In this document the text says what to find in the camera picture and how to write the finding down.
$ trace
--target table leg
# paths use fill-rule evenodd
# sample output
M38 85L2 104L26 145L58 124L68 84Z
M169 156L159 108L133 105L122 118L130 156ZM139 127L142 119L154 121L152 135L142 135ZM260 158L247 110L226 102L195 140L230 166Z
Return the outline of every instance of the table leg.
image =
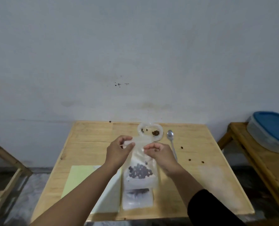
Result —
M233 140L231 133L229 131L227 131L223 137L221 137L221 139L217 142L219 148L221 150L223 150L225 148L225 146L231 142Z

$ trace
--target gray floor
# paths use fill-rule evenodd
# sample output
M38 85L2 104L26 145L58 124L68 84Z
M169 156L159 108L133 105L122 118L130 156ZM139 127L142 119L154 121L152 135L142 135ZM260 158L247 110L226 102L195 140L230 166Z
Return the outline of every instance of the gray floor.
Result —
M240 216L243 221L254 221L271 218L279 215L279 208L270 197L262 181L250 167L241 167L234 170L241 185L248 192L253 190L257 193L251 199L256 214ZM0 188L6 186L10 178L9 174L0 175ZM15 188L0 211L0 225L25 226L30 223L31 215L36 207L39 197L49 178L49 174L34 174L27 181L21 180L20 186ZM137 221L103 221L90 222L87 225L189 225L187 218L158 219L158 220L137 220Z

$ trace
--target white container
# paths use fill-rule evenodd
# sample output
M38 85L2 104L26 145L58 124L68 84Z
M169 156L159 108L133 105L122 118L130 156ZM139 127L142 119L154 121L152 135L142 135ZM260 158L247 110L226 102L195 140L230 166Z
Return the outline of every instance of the white container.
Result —
M253 115L249 118L247 131L262 147L272 152L279 153L279 140L266 132L266 130L255 120Z

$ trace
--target paper sheet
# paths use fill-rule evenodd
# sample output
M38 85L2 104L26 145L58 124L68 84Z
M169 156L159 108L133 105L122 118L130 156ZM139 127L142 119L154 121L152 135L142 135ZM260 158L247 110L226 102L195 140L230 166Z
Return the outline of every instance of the paper sheet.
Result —
M77 187L85 178L100 166L72 166L62 197ZM91 213L117 213L120 204L121 169L111 178Z

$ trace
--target wooden table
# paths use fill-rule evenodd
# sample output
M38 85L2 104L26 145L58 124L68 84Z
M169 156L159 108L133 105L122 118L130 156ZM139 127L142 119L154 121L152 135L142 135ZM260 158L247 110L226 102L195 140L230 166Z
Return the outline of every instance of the wooden table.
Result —
M61 198L73 165L101 165L106 148L119 135L137 136L138 123L77 121L43 190L32 220ZM174 131L178 162L235 214L254 209L224 158L209 129L200 124L160 124ZM166 137L161 143L169 144ZM153 189L154 206L119 213L90 214L89 221L187 217L187 210L171 179L159 169L159 188Z
M227 133L218 141L223 149L235 140L279 205L279 153L258 144L246 130L247 123L230 123Z

